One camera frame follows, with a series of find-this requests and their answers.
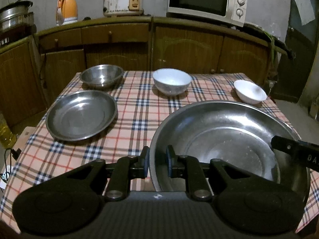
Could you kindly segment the large steel plate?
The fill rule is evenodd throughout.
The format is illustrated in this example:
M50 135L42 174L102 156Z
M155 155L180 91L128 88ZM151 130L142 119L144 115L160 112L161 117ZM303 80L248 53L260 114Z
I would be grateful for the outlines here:
M244 103L202 101L170 114L150 144L150 176L157 192L181 191L185 182L168 177L165 150L196 157L199 162L221 159L237 168L291 188L308 200L310 171L288 154L272 150L274 136L298 140L298 134L279 118Z
M53 138L75 142L104 131L117 115L117 103L112 96L86 90L58 99L49 108L45 124Z

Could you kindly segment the shallow white bowl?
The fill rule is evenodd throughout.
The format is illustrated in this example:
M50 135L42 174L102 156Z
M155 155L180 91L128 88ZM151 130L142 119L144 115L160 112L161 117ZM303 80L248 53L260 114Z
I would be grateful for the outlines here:
M257 105L267 99L264 90L253 82L236 80L234 87L240 100L246 104Z

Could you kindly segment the blue-white ceramic bowl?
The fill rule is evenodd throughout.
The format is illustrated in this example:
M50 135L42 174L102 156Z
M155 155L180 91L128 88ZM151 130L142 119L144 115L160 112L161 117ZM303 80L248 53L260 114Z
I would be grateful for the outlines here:
M178 69L158 69L153 72L155 87L166 96L177 96L189 87L192 77Z

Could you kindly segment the steel mixing bowl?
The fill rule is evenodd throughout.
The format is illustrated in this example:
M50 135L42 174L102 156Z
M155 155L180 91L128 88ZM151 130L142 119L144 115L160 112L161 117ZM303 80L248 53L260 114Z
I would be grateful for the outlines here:
M102 64L86 69L80 74L80 80L91 88L109 88L118 83L124 75L120 66Z

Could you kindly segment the dark door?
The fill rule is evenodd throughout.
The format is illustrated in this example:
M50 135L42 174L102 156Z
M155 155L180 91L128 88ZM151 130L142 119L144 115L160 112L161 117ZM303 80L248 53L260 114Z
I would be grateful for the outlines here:
M298 102L311 73L318 45L318 0L291 0L286 39L274 99Z

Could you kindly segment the cooking oil bottle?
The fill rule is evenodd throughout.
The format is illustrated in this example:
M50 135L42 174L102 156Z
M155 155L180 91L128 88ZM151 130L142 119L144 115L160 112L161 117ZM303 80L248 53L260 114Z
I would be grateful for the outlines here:
M1 145L7 148L13 148L17 142L17 137L12 133L3 114L0 114L0 141Z

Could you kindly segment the green cloth on cabinet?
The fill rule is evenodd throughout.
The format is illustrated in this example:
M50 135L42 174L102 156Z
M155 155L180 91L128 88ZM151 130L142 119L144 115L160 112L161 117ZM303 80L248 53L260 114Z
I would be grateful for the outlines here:
M290 54L290 50L286 46L284 42L282 42L278 37L273 34L267 32L262 27L258 26L254 23L245 23L244 24L245 32L258 37L262 40L265 40L268 44L269 48L269 56L268 56L268 73L266 78L266 83L275 84L279 80L279 62L281 56L279 54L288 56Z

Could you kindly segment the brown wooden sideboard cabinet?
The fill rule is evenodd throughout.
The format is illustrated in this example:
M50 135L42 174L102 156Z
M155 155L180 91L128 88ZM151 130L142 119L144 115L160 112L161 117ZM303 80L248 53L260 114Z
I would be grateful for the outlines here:
M46 110L73 76L99 64L126 71L176 68L188 73L244 73L266 83L268 44L216 24L168 17L86 20L1 46L1 112L9 126Z

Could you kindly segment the orange electric kettle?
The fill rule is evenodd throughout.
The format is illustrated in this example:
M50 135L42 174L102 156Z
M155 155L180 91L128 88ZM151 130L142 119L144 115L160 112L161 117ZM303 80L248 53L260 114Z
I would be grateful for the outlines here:
M57 0L56 25L67 25L78 21L76 0Z

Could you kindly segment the white microwave oven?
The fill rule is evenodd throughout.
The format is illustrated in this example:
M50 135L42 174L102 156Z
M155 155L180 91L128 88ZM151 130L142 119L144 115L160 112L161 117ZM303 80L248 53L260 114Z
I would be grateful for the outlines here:
M247 0L169 0L168 13L202 17L243 27Z

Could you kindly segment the stacked steel steamer pot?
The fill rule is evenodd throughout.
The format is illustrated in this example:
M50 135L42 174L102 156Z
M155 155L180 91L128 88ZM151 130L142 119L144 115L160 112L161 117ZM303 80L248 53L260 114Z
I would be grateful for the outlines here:
M18 1L1 8L1 32L18 25L33 25L34 15L29 11L32 1Z

